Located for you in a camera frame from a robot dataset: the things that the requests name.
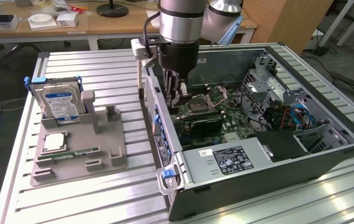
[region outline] white cable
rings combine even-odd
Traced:
[[[26,100],[26,98],[16,98],[16,99],[11,99],[8,101],[0,102],[0,106],[4,106],[6,104],[12,103],[12,102],[16,102],[16,101],[20,101],[20,100]],[[19,108],[14,108],[14,109],[7,109],[7,110],[3,110],[3,111],[16,111],[16,110],[20,110],[22,108],[24,108],[24,107],[19,107]]]

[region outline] white box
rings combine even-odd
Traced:
[[[30,28],[32,31],[58,28],[58,23],[55,22],[54,17],[48,14],[32,15],[28,18],[28,21],[30,21]]]
[[[321,42],[323,37],[324,37],[324,33],[316,29],[312,39],[309,40],[307,44],[307,48],[304,50],[315,50],[316,44]]]
[[[19,19],[16,15],[0,15],[0,29],[16,29]]]
[[[60,14],[58,16],[58,26],[59,27],[76,27],[79,19],[76,13]]]

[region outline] gray carpet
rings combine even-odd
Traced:
[[[328,30],[335,18],[336,15],[325,17],[320,25],[320,28],[323,30]],[[349,20],[343,21],[335,35],[348,23]],[[115,47],[124,49],[130,48],[130,39],[126,39],[124,43],[120,45],[122,40],[123,39],[115,39],[110,42],[103,42],[102,49],[112,49]],[[87,41],[71,41],[71,43],[72,46],[70,48],[64,47],[63,42],[38,43],[38,46],[43,49],[43,51],[48,52],[90,50]],[[0,58],[6,54],[7,50],[10,50],[14,46],[15,44],[6,44],[6,49],[0,50]],[[317,57],[319,60],[331,71],[339,72],[354,79],[354,33],[343,47],[337,47],[335,44],[332,44],[332,47],[337,50],[339,54],[333,55],[328,53],[325,56]],[[23,78],[32,75],[36,58],[38,53],[32,49],[26,48],[8,60],[10,69],[0,69],[0,102],[12,98],[26,97],[28,91],[26,90],[23,85]],[[320,63],[315,59],[308,58],[305,60],[327,78],[331,78],[328,72],[324,70]],[[347,95],[353,98],[354,92],[352,88],[341,82],[339,82],[336,85],[344,91],[344,93],[347,93]],[[19,101],[14,104],[7,105],[4,108],[10,109],[19,107],[23,105],[23,103],[23,101]],[[3,126],[0,127],[0,186],[6,175],[10,154],[19,127],[20,115],[22,110],[4,112],[2,115]]]

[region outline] aluminum extrusion table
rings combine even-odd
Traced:
[[[292,50],[269,45],[354,122],[354,103]],[[0,223],[170,223],[139,103],[136,65],[130,49],[51,53],[38,59],[34,76],[80,75],[84,89],[96,91],[96,110],[103,110],[107,104],[118,105],[123,112],[128,168],[107,175],[32,187],[30,174],[40,108],[30,94],[2,187]],[[277,75],[293,87],[295,79],[287,76],[281,67],[277,69]],[[354,222],[354,158],[317,180],[175,223],[267,222]]]

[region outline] green circuit board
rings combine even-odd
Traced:
[[[213,94],[196,96],[172,115],[184,150],[243,140],[256,132],[236,97],[219,87],[215,90],[227,97],[211,91]]]

